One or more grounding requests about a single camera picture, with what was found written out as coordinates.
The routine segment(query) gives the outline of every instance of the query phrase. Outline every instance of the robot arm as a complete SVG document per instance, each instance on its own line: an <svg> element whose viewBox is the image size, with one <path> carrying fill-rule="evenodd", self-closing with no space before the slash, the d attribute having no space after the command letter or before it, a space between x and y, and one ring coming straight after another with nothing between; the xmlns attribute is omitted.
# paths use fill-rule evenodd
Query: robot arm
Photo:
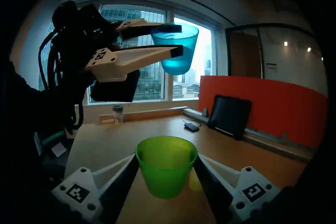
<svg viewBox="0 0 336 224"><path fill-rule="evenodd" d="M86 84L85 90L96 80L91 93L94 100L131 102L140 75L138 69L183 55L182 45L152 45L118 50L113 46L119 36L126 40L158 32L181 32L180 25L150 23L144 19L109 23L93 5L78 10L71 1L55 10L52 22L55 30L47 36L39 50L39 69L46 90L54 90L56 86L74 89L73 97L63 97L72 105L72 112L67 113L69 116L65 125L69 132L78 129L83 122L84 92L81 84ZM47 82L41 51L50 40ZM74 112L76 104L79 105L77 125Z"/></svg>

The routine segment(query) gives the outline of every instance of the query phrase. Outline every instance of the wall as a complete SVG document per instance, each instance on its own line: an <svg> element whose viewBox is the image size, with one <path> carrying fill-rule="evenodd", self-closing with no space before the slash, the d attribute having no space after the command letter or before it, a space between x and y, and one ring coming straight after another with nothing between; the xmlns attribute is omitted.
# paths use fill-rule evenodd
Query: wall
<svg viewBox="0 0 336 224"><path fill-rule="evenodd" d="M262 33L265 79L297 84L328 96L326 70L317 45L312 46L313 42L303 42L305 39L295 42L295 39L299 38L296 36L288 40L288 46L284 46L284 41L271 42ZM307 52L309 45L312 47L311 52ZM267 63L276 64L276 72L268 69Z"/></svg>

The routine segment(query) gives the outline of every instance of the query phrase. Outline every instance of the cable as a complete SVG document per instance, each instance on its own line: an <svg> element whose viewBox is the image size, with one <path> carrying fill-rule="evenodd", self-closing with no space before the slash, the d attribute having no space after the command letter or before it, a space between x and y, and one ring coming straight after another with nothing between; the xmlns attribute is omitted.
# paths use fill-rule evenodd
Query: cable
<svg viewBox="0 0 336 224"><path fill-rule="evenodd" d="M52 32L50 32L47 37L43 40L41 46L39 47L39 56L38 56L38 61L39 61L39 72L41 74L41 79L43 82L43 86L45 87L46 90L48 90L48 84L47 81L45 80L45 74L43 73L43 68L42 68L42 60L41 60L41 52L43 48L46 46L46 44L53 38L53 36L56 34L56 30L54 29Z"/></svg>
<svg viewBox="0 0 336 224"><path fill-rule="evenodd" d="M188 119L188 118L181 118L181 120L182 120L184 123L187 123L185 120L187 120L187 121L194 121L194 122L196 122L196 123L199 124L199 125L197 126L197 127L199 127L199 128L202 126L201 123L199 123L199 122L197 122L197 121L195 121L195 120L191 120L191 119Z"/></svg>

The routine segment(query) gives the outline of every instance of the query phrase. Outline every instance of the desk surface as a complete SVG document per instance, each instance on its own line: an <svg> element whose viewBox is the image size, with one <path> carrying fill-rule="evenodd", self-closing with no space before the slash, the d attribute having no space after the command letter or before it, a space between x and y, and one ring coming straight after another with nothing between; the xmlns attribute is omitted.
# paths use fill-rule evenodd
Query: desk surface
<svg viewBox="0 0 336 224"><path fill-rule="evenodd" d="M280 189L294 185L306 164L295 161L255 145L234 139L203 125L199 132L184 129L182 116L122 125L85 124L73 143L66 176L84 166L96 171L135 151L142 140L170 135L184 138L197 147L199 153L240 171L253 166ZM211 209L202 191L192 191L188 185L172 200L161 200L147 191L140 170L135 177L118 223L215 223Z"/></svg>

